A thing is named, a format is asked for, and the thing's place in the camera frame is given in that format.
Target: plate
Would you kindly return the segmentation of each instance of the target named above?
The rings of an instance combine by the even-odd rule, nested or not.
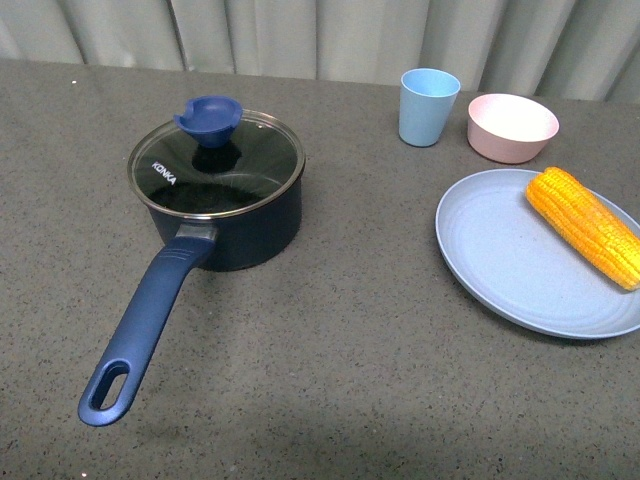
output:
[[[488,170],[447,190],[436,212],[447,265],[481,303],[536,332],[587,340],[640,328],[640,290],[609,280],[529,205],[524,191],[538,173]],[[640,235],[629,215],[596,196]]]

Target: lid rim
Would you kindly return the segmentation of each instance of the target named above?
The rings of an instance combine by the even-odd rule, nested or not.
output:
[[[261,208],[273,202],[274,200],[282,196],[285,192],[287,192],[302,176],[305,163],[306,163],[306,154],[304,151],[304,147],[302,146],[302,143],[300,142],[300,139],[298,138],[298,136],[293,132],[293,130],[291,130],[291,128],[289,128],[286,124],[284,124],[283,122],[281,122],[280,120],[278,120],[277,118],[271,115],[268,115],[262,112],[257,112],[254,110],[244,110],[242,118],[243,120],[253,121],[255,123],[263,122],[273,127],[275,130],[277,130],[279,133],[283,134],[286,137],[286,139],[291,143],[291,145],[294,147],[296,151],[296,166],[294,168],[294,171],[292,172],[290,177],[287,179],[287,181],[283,183],[280,188],[278,188],[275,192],[271,193],[269,196],[261,199],[258,202],[255,202],[251,205],[247,205],[242,208],[228,210],[224,212],[212,212],[212,213],[180,212],[168,207],[164,207],[162,205],[158,205],[157,203],[151,201],[149,197],[145,195],[145,193],[140,189],[140,187],[138,186],[138,183],[136,182],[136,179],[134,176],[134,164],[136,160],[139,158],[140,153],[144,152],[150,145],[158,141],[159,138],[163,138],[164,136],[169,135],[170,133],[174,133],[175,130],[180,130],[177,126],[175,126],[175,123],[173,120],[170,120],[154,128],[151,132],[145,135],[144,138],[142,138],[142,140],[140,140],[138,144],[134,147],[131,154],[129,155],[129,161],[127,164],[127,177],[129,180],[129,186],[131,187],[133,192],[136,194],[136,196],[142,201],[142,203],[144,203],[148,208],[151,208],[160,213],[164,213],[166,215],[170,215],[172,217],[182,218],[184,220],[211,221],[211,220],[216,220],[220,218],[235,217],[235,216],[248,213],[253,210],[257,210],[258,208]],[[158,132],[161,132],[162,130],[167,130],[167,131],[164,132],[161,136],[158,136]]]

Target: curtain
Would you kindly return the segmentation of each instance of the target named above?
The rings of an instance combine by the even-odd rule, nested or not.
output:
[[[640,103],[640,0],[2,0],[0,57]]]

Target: yellow corn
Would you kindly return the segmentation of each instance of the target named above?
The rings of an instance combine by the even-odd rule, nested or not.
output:
[[[547,168],[527,186],[536,211],[573,248],[627,290],[640,288],[640,239],[574,177]]]

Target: pink bowl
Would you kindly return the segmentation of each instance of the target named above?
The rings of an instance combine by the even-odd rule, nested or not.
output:
[[[496,162],[515,164],[531,160],[559,129],[556,116],[528,98],[491,93],[469,104],[469,144],[480,155]]]

